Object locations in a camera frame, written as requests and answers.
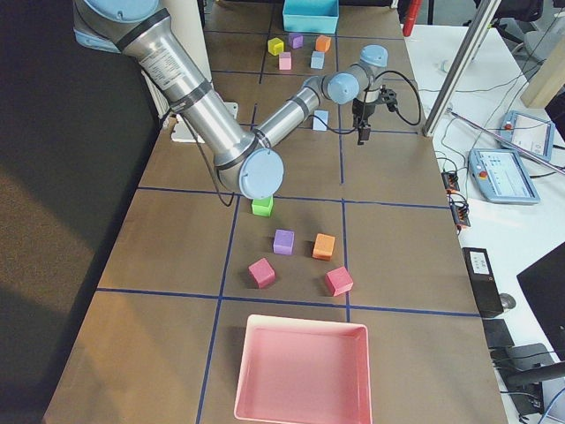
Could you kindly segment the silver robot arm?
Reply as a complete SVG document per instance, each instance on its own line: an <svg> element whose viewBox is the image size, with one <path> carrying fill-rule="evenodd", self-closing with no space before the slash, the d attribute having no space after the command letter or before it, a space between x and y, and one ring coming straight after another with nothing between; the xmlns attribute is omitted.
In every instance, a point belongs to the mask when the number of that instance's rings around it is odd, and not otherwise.
<svg viewBox="0 0 565 424"><path fill-rule="evenodd" d="M73 12L78 42L134 58L172 112L212 151L220 183L251 200L273 195L283 182L283 160L274 150L280 141L322 100L353 101L379 81L388 65L384 47L367 45L357 63L343 72L307 79L280 109L247 132L173 34L170 13L162 2L76 1Z"/></svg>

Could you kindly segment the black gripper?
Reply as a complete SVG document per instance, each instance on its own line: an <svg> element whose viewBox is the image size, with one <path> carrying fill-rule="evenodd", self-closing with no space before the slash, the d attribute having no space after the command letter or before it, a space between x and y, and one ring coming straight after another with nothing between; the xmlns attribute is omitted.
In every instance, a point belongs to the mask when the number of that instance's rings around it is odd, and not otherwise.
<svg viewBox="0 0 565 424"><path fill-rule="evenodd" d="M371 125L363 118L369 118L375 112L378 104L378 101L363 102L359 99L352 101L351 110L354 117L354 126L358 133L357 144L360 146L369 141L371 135Z"/></svg>

